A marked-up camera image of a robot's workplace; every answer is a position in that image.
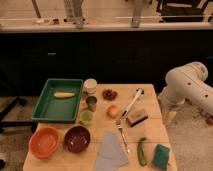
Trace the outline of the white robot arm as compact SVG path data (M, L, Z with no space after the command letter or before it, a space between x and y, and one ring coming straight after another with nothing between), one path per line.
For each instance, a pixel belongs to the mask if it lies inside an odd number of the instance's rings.
M166 86L158 95L163 123L168 125L176 115L176 108L190 100L203 115L213 117L213 87L207 85L208 69L201 62L191 62L169 70Z

